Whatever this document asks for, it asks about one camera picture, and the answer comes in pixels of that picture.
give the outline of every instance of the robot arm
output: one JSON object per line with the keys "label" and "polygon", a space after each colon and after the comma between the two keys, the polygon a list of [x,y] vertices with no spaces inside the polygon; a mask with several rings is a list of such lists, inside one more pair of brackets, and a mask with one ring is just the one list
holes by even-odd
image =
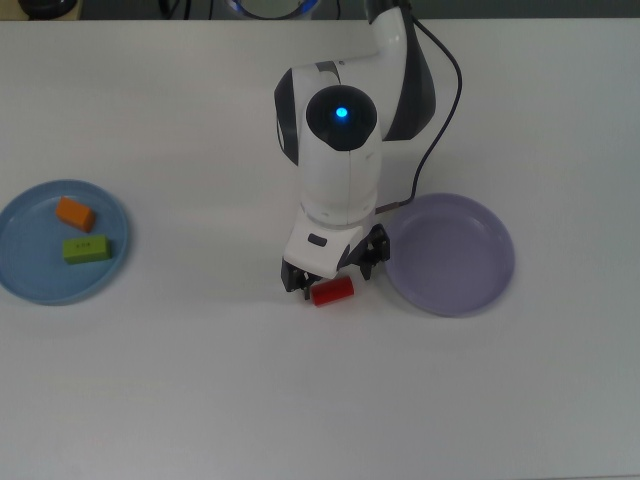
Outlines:
{"label": "robot arm", "polygon": [[373,221],[382,142],[414,138],[435,111],[408,0],[365,6],[375,55],[294,67],[275,91],[279,140],[302,186],[281,276],[307,298],[314,282],[346,265],[369,279],[389,259],[389,238]]}

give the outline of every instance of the orange block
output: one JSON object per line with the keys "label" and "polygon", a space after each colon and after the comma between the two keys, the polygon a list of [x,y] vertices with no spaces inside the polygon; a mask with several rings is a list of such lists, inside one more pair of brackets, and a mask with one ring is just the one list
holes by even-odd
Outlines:
{"label": "orange block", "polygon": [[86,233],[91,231],[96,221],[96,214],[89,207],[67,197],[60,197],[56,216],[67,225]]}

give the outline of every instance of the green block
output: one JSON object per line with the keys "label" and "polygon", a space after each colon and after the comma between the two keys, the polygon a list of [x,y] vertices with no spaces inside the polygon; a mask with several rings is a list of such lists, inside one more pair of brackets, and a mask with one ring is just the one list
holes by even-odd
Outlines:
{"label": "green block", "polygon": [[92,235],[65,240],[62,244],[62,257],[71,265],[109,260],[109,239],[106,235]]}

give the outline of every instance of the table surface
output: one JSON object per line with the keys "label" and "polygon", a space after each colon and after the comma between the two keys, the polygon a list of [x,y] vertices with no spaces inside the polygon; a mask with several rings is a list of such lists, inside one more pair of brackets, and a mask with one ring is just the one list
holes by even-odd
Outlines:
{"label": "table surface", "polygon": [[[640,473],[640,20],[428,26],[465,90],[420,193],[485,204],[517,255],[464,319],[411,307],[384,268],[322,309],[280,283],[299,188],[273,89],[371,52],[365,22],[2,25],[0,205],[78,178],[133,231],[82,303],[0,291],[3,478]],[[385,145],[380,203],[406,196],[455,92],[422,45],[438,112]]]}

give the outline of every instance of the purple plate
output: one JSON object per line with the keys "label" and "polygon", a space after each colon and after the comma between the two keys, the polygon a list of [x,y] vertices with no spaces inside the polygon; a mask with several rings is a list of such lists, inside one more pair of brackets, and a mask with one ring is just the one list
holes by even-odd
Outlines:
{"label": "purple plate", "polygon": [[469,198],[449,193],[416,198],[386,230],[391,283],[429,312],[462,316],[479,310],[500,296],[513,275],[509,232]]}

